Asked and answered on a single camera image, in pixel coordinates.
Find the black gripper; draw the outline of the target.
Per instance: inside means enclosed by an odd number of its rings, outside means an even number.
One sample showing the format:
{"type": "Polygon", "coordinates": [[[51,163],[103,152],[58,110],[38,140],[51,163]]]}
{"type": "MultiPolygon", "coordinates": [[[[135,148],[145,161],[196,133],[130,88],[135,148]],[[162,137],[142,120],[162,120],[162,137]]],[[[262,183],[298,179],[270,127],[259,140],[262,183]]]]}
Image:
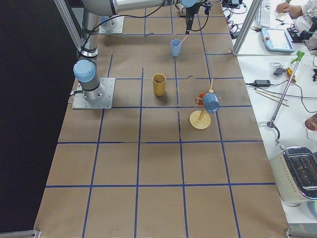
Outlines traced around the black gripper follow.
{"type": "Polygon", "coordinates": [[[196,14],[195,5],[192,6],[192,7],[186,8],[186,19],[185,19],[185,22],[186,22],[186,34],[190,34],[190,28],[193,25],[195,14],[196,14]]]}

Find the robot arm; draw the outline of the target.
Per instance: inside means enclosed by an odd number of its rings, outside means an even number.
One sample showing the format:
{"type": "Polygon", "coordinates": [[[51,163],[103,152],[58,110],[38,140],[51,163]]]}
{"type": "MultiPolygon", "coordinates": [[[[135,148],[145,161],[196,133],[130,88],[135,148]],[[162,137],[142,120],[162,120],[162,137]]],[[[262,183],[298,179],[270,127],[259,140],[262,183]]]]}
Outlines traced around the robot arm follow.
{"type": "Polygon", "coordinates": [[[79,60],[73,71],[82,87],[83,97],[87,102],[98,102],[105,96],[106,87],[97,74],[96,59],[99,27],[115,19],[120,12],[148,7],[158,9],[181,4],[186,8],[186,34],[191,31],[194,15],[198,13],[201,0],[83,0],[81,48],[79,60]]]}

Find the person hand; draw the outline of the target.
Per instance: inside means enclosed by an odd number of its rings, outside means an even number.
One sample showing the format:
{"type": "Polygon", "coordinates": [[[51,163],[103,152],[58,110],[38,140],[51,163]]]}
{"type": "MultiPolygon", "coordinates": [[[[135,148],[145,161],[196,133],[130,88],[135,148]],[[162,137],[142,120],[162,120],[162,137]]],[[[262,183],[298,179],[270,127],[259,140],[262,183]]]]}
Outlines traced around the person hand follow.
{"type": "Polygon", "coordinates": [[[280,3],[276,6],[276,9],[275,11],[277,13],[285,13],[285,12],[289,12],[291,9],[291,5],[290,3],[288,2],[283,2],[283,3],[280,3]]]}

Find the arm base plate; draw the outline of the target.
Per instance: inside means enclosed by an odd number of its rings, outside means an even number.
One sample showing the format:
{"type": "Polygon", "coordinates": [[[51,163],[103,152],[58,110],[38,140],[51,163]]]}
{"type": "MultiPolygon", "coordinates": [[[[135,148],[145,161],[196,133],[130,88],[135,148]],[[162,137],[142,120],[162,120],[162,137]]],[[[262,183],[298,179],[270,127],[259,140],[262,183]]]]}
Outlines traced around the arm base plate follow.
{"type": "Polygon", "coordinates": [[[124,25],[124,16],[117,17],[110,21],[103,23],[99,27],[99,34],[102,35],[113,35],[122,34],[124,25]]]}
{"type": "Polygon", "coordinates": [[[72,108],[75,110],[110,110],[113,103],[115,78],[99,78],[100,85],[94,91],[85,91],[78,83],[72,108]]]}

